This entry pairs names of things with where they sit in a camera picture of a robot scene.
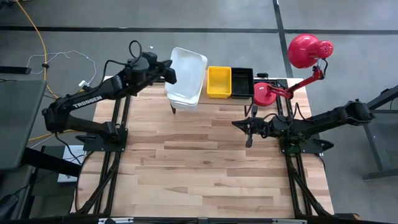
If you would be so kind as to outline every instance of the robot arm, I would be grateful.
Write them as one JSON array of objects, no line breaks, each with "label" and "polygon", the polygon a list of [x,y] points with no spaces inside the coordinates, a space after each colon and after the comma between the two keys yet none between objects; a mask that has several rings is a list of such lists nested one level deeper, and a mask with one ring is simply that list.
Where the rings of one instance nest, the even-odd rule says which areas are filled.
[{"label": "robot arm", "polygon": [[97,87],[58,98],[44,109],[42,114],[47,130],[51,133],[62,133],[64,130],[73,129],[99,134],[105,141],[117,142],[119,134],[114,123],[96,123],[75,118],[70,112],[105,99],[116,100],[127,95],[137,96],[142,89],[160,77],[174,84],[177,80],[174,69],[170,68],[171,64],[171,60],[158,62],[156,54],[143,52],[138,60],[127,62],[123,70]]},{"label": "robot arm", "polygon": [[251,147],[253,134],[259,134],[263,138],[284,138],[291,144],[300,144],[314,134],[344,124],[364,125],[370,123],[374,118],[366,103],[359,100],[349,101],[344,106],[303,120],[277,115],[266,122],[264,118],[256,117],[256,108],[253,109],[251,118],[232,122],[234,126],[248,135],[246,147]]}]

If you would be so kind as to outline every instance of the butcher block tabletop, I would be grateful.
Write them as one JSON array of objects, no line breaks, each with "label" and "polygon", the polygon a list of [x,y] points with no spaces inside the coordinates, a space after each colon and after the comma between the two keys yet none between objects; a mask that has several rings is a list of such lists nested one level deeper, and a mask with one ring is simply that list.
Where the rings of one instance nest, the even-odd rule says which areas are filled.
[{"label": "butcher block tabletop", "polygon": [[[292,86],[302,79],[287,80]],[[131,99],[129,135],[120,161],[112,216],[294,217],[278,140],[253,136],[252,148],[245,148],[247,136],[231,124],[245,118],[243,106],[200,104],[197,110],[173,114],[161,83],[148,86]],[[293,107],[295,102],[305,117],[311,116],[305,88],[295,92]],[[97,103],[94,121],[111,121],[113,105],[111,100]],[[274,103],[259,107],[257,116],[276,112]],[[78,208],[98,185],[103,157],[103,152],[94,152],[85,162],[78,183]],[[308,188],[333,213],[321,160],[312,154],[302,157]],[[298,197],[304,212],[300,190]]]}]

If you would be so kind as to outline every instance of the yellow plastic tray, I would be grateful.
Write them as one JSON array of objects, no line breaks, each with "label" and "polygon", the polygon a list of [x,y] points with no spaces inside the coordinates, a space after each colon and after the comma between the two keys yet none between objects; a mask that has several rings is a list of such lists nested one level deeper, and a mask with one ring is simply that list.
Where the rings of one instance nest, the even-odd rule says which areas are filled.
[{"label": "yellow plastic tray", "polygon": [[209,66],[207,95],[210,98],[227,99],[232,93],[231,67]]}]

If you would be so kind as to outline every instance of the concrete floor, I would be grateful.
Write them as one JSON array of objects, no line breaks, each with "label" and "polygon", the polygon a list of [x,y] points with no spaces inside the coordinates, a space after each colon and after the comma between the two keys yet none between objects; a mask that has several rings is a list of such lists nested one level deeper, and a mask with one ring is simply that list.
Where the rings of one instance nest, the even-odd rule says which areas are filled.
[{"label": "concrete floor", "polygon": [[[394,0],[279,0],[285,29],[321,29],[320,39],[331,40],[334,54],[328,59],[326,79],[307,87],[313,114],[322,113],[348,100],[369,101],[386,88],[398,83],[394,64],[398,53],[398,35],[330,35],[333,30],[397,30],[398,1]],[[144,50],[155,52],[160,59],[170,57],[174,47],[183,47],[208,57],[209,65],[251,67],[268,72],[271,77],[287,77],[277,30],[254,33],[253,29],[277,29],[272,0],[32,0],[24,7],[38,26],[140,27],[140,28],[239,28],[242,33],[206,32],[42,32],[48,52],[77,50],[95,60],[99,74],[107,59],[125,61],[129,58],[130,40],[141,42]],[[17,6],[0,11],[0,25],[29,26]],[[294,34],[286,34],[287,43]],[[35,32],[1,31],[0,63],[25,66],[32,54],[42,54]],[[34,71],[40,70],[42,60],[31,61]],[[48,83],[54,92],[75,91],[77,84],[93,74],[92,64],[84,57],[62,55],[51,61]],[[112,65],[108,74],[121,68]],[[295,78],[306,78],[311,70],[293,68]],[[15,79],[15,75],[1,75]],[[40,79],[29,75],[18,79]],[[42,108],[51,99],[44,98]],[[75,112],[91,119],[95,106]],[[393,104],[398,108],[398,101]],[[47,133],[38,115],[32,137]],[[363,128],[344,126],[321,134],[335,143],[325,153],[326,175],[335,212],[358,213],[365,220],[398,222],[398,177],[363,182],[362,175],[376,171],[376,164]],[[77,144],[73,134],[62,136]],[[46,145],[60,145],[50,139]],[[68,211],[46,203],[69,205],[73,188],[52,194],[37,204],[36,216],[61,215]]]}]

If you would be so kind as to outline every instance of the black tray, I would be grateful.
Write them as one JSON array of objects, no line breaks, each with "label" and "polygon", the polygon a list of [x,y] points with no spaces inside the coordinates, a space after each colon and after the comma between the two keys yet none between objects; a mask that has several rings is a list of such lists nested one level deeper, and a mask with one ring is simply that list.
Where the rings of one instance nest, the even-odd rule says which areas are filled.
[{"label": "black tray", "polygon": [[254,96],[253,69],[231,68],[232,94],[235,99],[248,99]]}]

